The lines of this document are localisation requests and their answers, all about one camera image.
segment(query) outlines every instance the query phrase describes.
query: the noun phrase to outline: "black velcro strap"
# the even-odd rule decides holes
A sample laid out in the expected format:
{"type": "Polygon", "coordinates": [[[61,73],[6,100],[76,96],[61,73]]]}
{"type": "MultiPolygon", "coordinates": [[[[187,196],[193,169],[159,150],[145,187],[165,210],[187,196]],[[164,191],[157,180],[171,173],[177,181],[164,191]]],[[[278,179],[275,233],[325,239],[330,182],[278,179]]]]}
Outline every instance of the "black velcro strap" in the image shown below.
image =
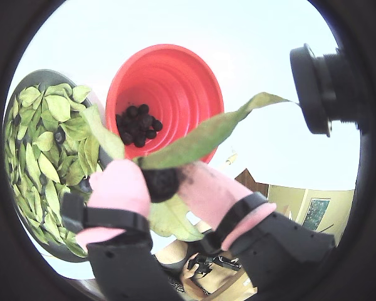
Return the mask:
{"type": "Polygon", "coordinates": [[[259,192],[252,193],[235,203],[223,217],[217,229],[205,235],[202,239],[201,245],[206,252],[208,254],[219,252],[221,243],[226,239],[228,234],[234,230],[239,222],[242,221],[248,213],[264,203],[267,203],[267,199],[259,192]]]}

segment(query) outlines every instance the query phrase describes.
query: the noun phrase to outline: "bowl of leaves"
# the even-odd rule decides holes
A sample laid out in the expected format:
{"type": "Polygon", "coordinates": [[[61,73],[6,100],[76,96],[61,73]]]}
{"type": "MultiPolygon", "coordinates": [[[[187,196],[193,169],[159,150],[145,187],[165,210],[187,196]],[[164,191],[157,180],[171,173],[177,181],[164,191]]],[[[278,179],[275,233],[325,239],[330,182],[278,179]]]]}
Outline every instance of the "bowl of leaves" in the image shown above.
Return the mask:
{"type": "Polygon", "coordinates": [[[91,105],[90,90],[58,72],[34,71],[14,89],[3,123],[4,168],[18,216],[46,251],[71,262],[85,261],[86,253],[62,225],[62,195],[88,200],[89,176],[106,160],[81,114],[91,105]]]}
{"type": "MultiPolygon", "coordinates": [[[[117,71],[107,95],[106,122],[132,159],[162,149],[223,111],[221,89],[204,60],[164,44],[137,52],[117,71]]],[[[202,160],[209,162],[215,151],[202,160]]]]}

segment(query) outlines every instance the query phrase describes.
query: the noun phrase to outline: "person's arm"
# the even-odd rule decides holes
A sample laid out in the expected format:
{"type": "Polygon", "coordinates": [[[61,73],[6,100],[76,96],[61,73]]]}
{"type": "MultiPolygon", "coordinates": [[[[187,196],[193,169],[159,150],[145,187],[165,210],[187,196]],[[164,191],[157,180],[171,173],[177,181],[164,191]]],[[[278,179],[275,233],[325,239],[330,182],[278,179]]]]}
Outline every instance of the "person's arm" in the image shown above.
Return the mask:
{"type": "Polygon", "coordinates": [[[194,276],[195,271],[199,268],[198,264],[195,264],[190,270],[188,270],[188,263],[189,260],[194,259],[198,253],[192,255],[187,262],[185,263],[181,275],[180,281],[182,286],[184,287],[185,292],[195,300],[202,300],[206,297],[204,291],[198,287],[192,280],[191,277],[194,276]]]}

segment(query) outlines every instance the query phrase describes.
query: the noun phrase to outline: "black wrist strap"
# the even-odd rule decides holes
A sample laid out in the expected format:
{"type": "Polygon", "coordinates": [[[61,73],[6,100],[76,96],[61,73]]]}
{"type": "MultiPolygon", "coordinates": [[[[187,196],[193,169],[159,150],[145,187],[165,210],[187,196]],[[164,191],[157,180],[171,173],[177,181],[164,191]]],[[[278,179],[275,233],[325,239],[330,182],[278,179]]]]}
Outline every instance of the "black wrist strap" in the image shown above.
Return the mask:
{"type": "Polygon", "coordinates": [[[264,203],[267,203],[265,196],[259,192],[255,192],[234,204],[223,217],[217,229],[205,235],[201,240],[201,245],[206,253],[219,253],[221,243],[226,239],[228,234],[234,230],[248,213],[264,203]]]}
{"type": "Polygon", "coordinates": [[[105,227],[149,234],[149,223],[144,216],[127,210],[87,207],[77,194],[64,194],[61,217],[64,227],[74,233],[105,227]]]}

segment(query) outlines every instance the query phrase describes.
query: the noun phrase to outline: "dark berry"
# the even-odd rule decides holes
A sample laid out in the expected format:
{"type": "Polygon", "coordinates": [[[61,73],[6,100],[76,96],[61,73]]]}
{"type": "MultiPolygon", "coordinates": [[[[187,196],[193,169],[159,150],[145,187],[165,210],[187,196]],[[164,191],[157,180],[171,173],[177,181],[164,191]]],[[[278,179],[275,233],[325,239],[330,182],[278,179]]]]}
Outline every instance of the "dark berry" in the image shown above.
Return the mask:
{"type": "Polygon", "coordinates": [[[136,120],[132,121],[127,127],[127,132],[130,133],[132,137],[138,136],[140,132],[139,123],[136,120]]]}
{"type": "Polygon", "coordinates": [[[146,136],[144,135],[139,135],[138,137],[136,137],[133,141],[133,144],[136,146],[136,147],[144,147],[145,146],[145,143],[146,143],[146,136]]]}
{"type": "Polygon", "coordinates": [[[58,127],[57,131],[55,132],[55,141],[59,144],[62,144],[65,141],[65,133],[61,127],[58,127]]]}
{"type": "Polygon", "coordinates": [[[125,145],[130,145],[133,142],[133,137],[127,132],[120,134],[120,137],[125,145]]]}
{"type": "Polygon", "coordinates": [[[157,136],[157,133],[155,130],[147,130],[146,131],[146,138],[148,139],[155,139],[157,136]]]}
{"type": "Polygon", "coordinates": [[[146,104],[140,105],[138,108],[138,113],[140,115],[148,114],[149,113],[149,106],[146,104]]]}
{"type": "Polygon", "coordinates": [[[40,174],[39,181],[40,184],[46,185],[48,183],[48,178],[44,174],[40,174]]]}
{"type": "Polygon", "coordinates": [[[19,114],[17,114],[17,116],[15,116],[14,118],[14,125],[17,127],[19,125],[21,121],[21,116],[19,116],[19,114]]]}
{"type": "Polygon", "coordinates": [[[131,118],[138,116],[138,108],[134,105],[131,105],[127,108],[127,115],[131,118]]]}
{"type": "Polygon", "coordinates": [[[152,124],[152,127],[153,129],[156,131],[156,132],[159,132],[163,129],[163,124],[161,121],[159,120],[156,120],[153,124],[152,124]]]}
{"type": "Polygon", "coordinates": [[[92,188],[90,187],[90,183],[89,183],[89,177],[86,179],[82,179],[78,185],[83,193],[92,192],[92,188]]]}
{"type": "Polygon", "coordinates": [[[151,125],[152,125],[152,116],[148,114],[141,116],[139,120],[139,127],[141,130],[148,130],[151,125]]]}

